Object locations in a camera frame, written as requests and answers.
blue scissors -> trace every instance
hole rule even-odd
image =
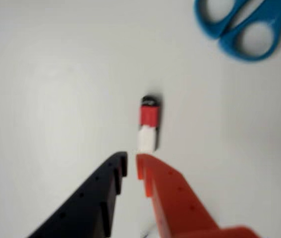
[[[201,10],[202,2],[205,0],[195,0],[194,10],[199,24],[207,35],[211,38],[219,38],[221,48],[230,56],[246,61],[264,60],[271,56],[277,48],[281,38],[281,0],[265,0],[259,7],[244,21],[232,29],[228,29],[233,18],[246,5],[249,0],[235,0],[230,13],[221,21],[211,23],[205,19]],[[252,56],[243,53],[238,48],[238,36],[253,23],[267,23],[273,32],[273,43],[264,54]]]

scissor handle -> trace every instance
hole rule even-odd
[[[273,43],[268,51],[260,56],[242,52],[238,46],[238,36],[254,23],[267,23],[273,32]],[[281,38],[281,0],[265,0],[248,18],[220,38],[220,46],[229,55],[247,61],[268,58],[276,49]]]
[[[202,4],[206,0],[196,0],[194,5],[195,15],[197,16],[198,22],[201,28],[205,31],[205,33],[211,38],[220,37],[225,29],[229,26],[229,23],[238,13],[238,11],[249,1],[249,0],[235,0],[234,6],[230,13],[219,22],[210,22],[205,19],[205,14],[203,13],[204,9],[202,9]]]

white background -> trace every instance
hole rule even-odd
[[[222,227],[281,238],[281,47],[245,64],[192,0],[0,0],[0,238],[28,236],[110,154],[129,153],[113,238],[154,223],[136,178],[140,99],[161,148]]]

